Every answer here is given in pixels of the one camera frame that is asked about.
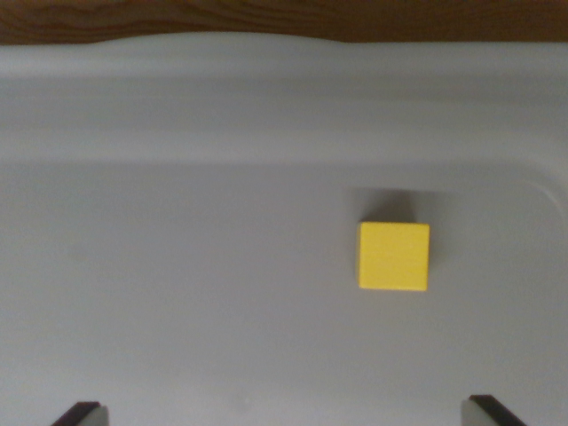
white surface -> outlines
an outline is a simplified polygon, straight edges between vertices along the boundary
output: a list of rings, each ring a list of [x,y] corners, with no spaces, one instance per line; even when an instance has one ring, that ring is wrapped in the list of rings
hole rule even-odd
[[[108,426],[108,408],[95,408],[77,426]]]
[[[473,401],[463,401],[461,410],[461,426],[499,426],[488,413]]]
[[[568,424],[567,52],[0,49],[0,424]],[[358,221],[405,209],[429,292],[359,290]]]

